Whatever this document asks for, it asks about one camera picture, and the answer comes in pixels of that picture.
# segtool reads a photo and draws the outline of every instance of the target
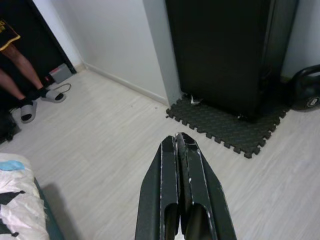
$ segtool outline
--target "small box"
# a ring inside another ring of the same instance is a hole
[[[49,72],[49,74],[57,84],[63,82],[64,80],[72,76],[70,69],[65,63],[61,64],[60,66]]]

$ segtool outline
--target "yellow trim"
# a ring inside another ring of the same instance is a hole
[[[5,45],[0,47],[0,51],[5,50],[10,45],[10,43],[12,43],[13,41],[18,40],[19,38],[21,38],[20,35],[16,36],[15,38],[10,39]]]

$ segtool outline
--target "kettlebell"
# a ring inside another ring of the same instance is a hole
[[[320,64],[298,71],[285,85],[286,102],[293,110],[307,110],[320,104]]]

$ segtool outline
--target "floor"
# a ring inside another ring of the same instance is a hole
[[[67,240],[134,239],[143,177],[159,143],[176,132],[197,140],[239,240],[320,240],[319,110],[290,111],[246,159],[112,80],[83,71],[68,82],[66,101],[39,100],[35,120],[0,145],[30,159]]]

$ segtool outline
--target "black door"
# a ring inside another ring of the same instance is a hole
[[[45,80],[48,73],[63,63],[75,73],[71,62],[31,0],[0,0],[0,15],[21,36],[14,45],[31,62],[44,85],[48,84]],[[25,95],[35,91],[33,85],[1,53],[0,68],[14,79]],[[0,89],[0,109],[16,107],[17,103],[13,96]]]

